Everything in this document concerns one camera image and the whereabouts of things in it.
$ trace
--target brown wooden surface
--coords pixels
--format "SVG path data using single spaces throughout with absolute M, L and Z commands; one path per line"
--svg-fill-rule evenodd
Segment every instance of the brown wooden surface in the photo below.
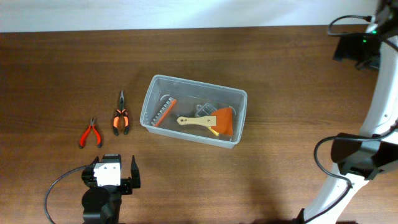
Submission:
M 43 198 L 61 174 L 118 153 L 123 177 L 136 155 L 142 188 L 123 196 L 125 223 L 251 223 L 294 218 L 326 175 L 312 157 L 317 141 L 357 133 L 377 72 L 333 61 L 338 39 L 325 27 L 123 30 L 0 34 L 0 223 L 46 223 Z M 241 142 L 232 150 L 149 133 L 139 123 L 156 74 L 248 93 Z M 125 90 L 131 131 L 111 120 Z M 93 133 L 78 140 L 91 116 Z M 330 167 L 330 144 L 320 157 Z M 340 220 L 395 223 L 397 173 L 380 175 Z M 80 174 L 50 194 L 57 223 L 82 223 Z

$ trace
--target orange scraper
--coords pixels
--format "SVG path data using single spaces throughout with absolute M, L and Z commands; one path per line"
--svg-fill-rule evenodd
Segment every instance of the orange scraper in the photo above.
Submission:
M 203 116 L 200 118 L 179 117 L 177 119 L 179 125 L 196 124 L 205 127 L 211 127 L 220 134 L 232 136 L 232 109 L 222 108 L 212 112 L 211 116 Z

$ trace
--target clear plastic object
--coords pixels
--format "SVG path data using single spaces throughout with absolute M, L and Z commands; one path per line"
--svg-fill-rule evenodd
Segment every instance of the clear plastic object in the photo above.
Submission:
M 165 103 L 164 96 L 175 98 L 177 103 L 163 122 L 158 127 L 153 127 L 150 122 Z M 243 90 L 156 75 L 149 85 L 140 123 L 151 133 L 231 149 L 242 136 L 247 99 L 248 96 Z M 207 116 L 214 109 L 225 107 L 232 107 L 234 110 L 232 136 L 215 136 L 205 127 L 181 126 L 177 123 L 180 116 L 194 118 L 198 113 L 200 116 Z

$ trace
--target orange and black pliers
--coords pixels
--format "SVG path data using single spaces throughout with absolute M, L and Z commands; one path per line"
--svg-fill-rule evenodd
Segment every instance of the orange and black pliers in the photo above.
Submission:
M 120 99 L 119 99 L 119 110 L 116 110 L 113 118 L 113 133 L 114 135 L 118 136 L 118 123 L 119 117 L 123 114 L 124 116 L 124 134 L 128 134 L 130 130 L 130 123 L 129 123 L 129 113 L 126 109 L 124 109 L 124 94 L 123 90 L 120 92 Z
M 86 145 L 86 139 L 87 139 L 91 129 L 93 129 L 94 134 L 97 137 L 97 147 L 101 147 L 102 146 L 101 135 L 99 134 L 99 132 L 95 128 L 95 119 L 91 118 L 90 119 L 90 125 L 88 126 L 87 130 L 85 131 L 85 133 L 80 138 L 80 142 L 79 142 L 80 149 L 83 149 L 83 147 Z

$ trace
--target white backdrop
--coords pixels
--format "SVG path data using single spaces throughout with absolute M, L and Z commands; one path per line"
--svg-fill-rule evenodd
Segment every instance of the white backdrop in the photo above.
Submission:
M 376 0 L 0 0 L 0 32 L 324 25 L 346 14 L 373 14 L 376 4 Z

